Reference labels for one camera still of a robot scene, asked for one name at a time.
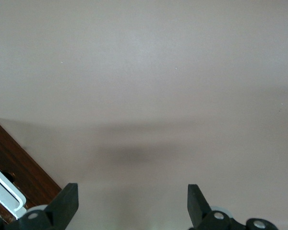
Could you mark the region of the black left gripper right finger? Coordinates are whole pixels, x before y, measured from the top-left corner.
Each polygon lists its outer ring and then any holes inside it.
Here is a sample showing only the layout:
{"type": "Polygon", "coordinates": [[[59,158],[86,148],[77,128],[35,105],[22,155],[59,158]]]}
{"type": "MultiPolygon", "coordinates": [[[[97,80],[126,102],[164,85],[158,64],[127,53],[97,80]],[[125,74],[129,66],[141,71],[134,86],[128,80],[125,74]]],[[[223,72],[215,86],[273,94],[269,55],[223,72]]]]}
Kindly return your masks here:
{"type": "Polygon", "coordinates": [[[220,210],[212,210],[196,184],[188,185],[187,210],[194,230],[231,229],[229,216],[220,210]]]}

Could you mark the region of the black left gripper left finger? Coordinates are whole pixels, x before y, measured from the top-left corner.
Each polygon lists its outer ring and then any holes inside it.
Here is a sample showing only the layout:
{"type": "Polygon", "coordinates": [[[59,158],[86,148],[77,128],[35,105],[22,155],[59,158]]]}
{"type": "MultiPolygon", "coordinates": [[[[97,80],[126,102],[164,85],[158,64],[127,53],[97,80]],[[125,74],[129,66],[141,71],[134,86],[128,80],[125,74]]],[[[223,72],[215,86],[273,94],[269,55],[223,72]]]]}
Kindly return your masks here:
{"type": "Polygon", "coordinates": [[[67,184],[43,209],[26,213],[18,220],[20,230],[64,230],[79,207],[78,184],[67,184]]]}

